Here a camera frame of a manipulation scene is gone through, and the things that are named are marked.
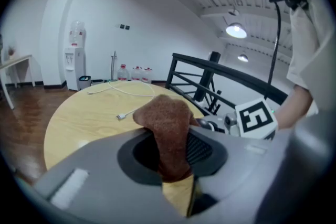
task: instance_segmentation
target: ceiling light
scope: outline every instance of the ceiling light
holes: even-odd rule
[[[238,56],[238,59],[243,62],[248,62],[248,58],[245,54],[241,54]]]
[[[232,16],[239,16],[240,15],[240,12],[238,10],[236,10],[235,6],[233,6],[233,8],[231,8],[231,9],[229,9],[227,12]]]
[[[228,27],[226,27],[226,32],[233,37],[236,38],[246,38],[247,34],[245,30],[243,29],[243,26],[239,23],[233,23],[230,24]]]

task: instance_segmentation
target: white desk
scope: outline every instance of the white desk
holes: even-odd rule
[[[28,60],[28,69],[29,69],[29,73],[30,73],[30,78],[32,80],[33,87],[35,87],[35,82],[33,80],[32,70],[31,70],[31,67],[30,67],[31,58],[32,58],[31,55],[26,55],[26,56],[23,56],[23,57],[20,57],[20,58],[16,58],[16,59],[12,59],[12,60],[9,60],[9,61],[5,61],[5,62],[2,63],[2,65],[0,65],[1,85],[2,85],[2,88],[4,90],[7,102],[8,102],[8,104],[9,104],[9,106],[10,106],[11,109],[14,109],[14,106],[13,106],[13,103],[12,103],[11,99],[9,98],[9,94],[8,94],[7,88],[6,88],[6,69],[8,67],[16,65],[19,62],[23,62],[23,61]],[[15,76],[16,76],[16,80],[17,80],[15,82],[15,87],[17,87],[18,75],[17,75],[16,69],[15,69]]]

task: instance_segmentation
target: water bottle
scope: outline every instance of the water bottle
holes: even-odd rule
[[[152,71],[153,69],[145,68],[142,74],[142,82],[145,83],[152,83]]]
[[[71,23],[69,42],[74,47],[83,47],[84,23],[75,20]]]
[[[126,65],[121,65],[118,72],[117,72],[117,78],[120,81],[128,81],[129,73],[126,69]]]
[[[142,77],[141,75],[142,75],[142,68],[141,67],[136,67],[136,68],[133,67],[131,79],[132,80],[141,80],[141,77]]]

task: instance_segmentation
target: metal railing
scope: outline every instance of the metal railing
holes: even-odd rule
[[[199,67],[205,71],[209,71],[209,72],[205,72],[204,74],[206,75],[199,75],[199,74],[192,74],[192,73],[185,73],[185,72],[178,72],[175,71],[177,62],[184,62],[187,63],[189,65],[192,66],[196,66]],[[173,60],[172,60],[172,64],[169,70],[169,74],[168,74],[168,78],[167,78],[167,82],[165,87],[167,89],[172,89],[173,91],[175,91],[176,93],[182,95],[184,98],[188,99],[190,102],[192,102],[204,115],[211,115],[213,114],[211,111],[215,108],[214,112],[216,113],[218,111],[218,109],[216,108],[216,106],[218,107],[218,105],[216,104],[217,101],[223,102],[224,104],[228,105],[231,108],[235,108],[235,104],[233,104],[232,102],[226,100],[224,97],[222,97],[221,91],[217,91],[217,93],[215,92],[215,87],[214,87],[214,83],[213,80],[211,80],[211,85],[213,88],[213,91],[210,90],[210,88],[202,85],[201,83],[196,83],[194,81],[192,81],[189,78],[186,78],[183,75],[186,76],[196,76],[196,77],[204,77],[204,76],[212,76],[213,74],[218,74],[220,76],[226,77],[228,79],[231,79],[233,81],[236,81],[260,94],[265,94],[265,91],[267,89],[267,83],[257,79],[253,76],[250,76],[246,73],[240,72],[238,70],[229,68],[229,67],[225,67],[222,66],[216,62],[211,62],[211,61],[207,61],[207,60],[203,60],[203,59],[199,59],[199,58],[195,58],[195,57],[191,57],[191,56],[187,56],[187,55],[182,55],[182,54],[173,54]],[[173,77],[176,76],[177,78],[180,78],[182,80],[184,80],[186,83],[172,83]],[[205,94],[208,94],[210,97],[212,97],[213,99],[211,104],[209,102],[209,108],[203,108],[200,105],[198,105],[194,98],[191,97],[189,94],[190,93],[194,93],[196,91],[189,91],[189,92],[184,92],[182,91],[180,88],[178,88],[177,86],[195,86],[197,88],[198,91],[202,91],[204,93],[204,97]],[[281,105],[284,100],[287,98],[287,94],[285,94],[284,92],[280,91],[279,89],[275,88],[274,86],[271,86],[268,89],[268,98],[273,100],[274,102],[276,102],[277,104]]]

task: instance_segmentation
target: person's arm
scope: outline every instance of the person's arm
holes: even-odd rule
[[[307,114],[312,102],[313,98],[310,92],[301,86],[295,85],[292,94],[286,98],[281,107],[274,113],[279,129],[293,127],[299,119]]]

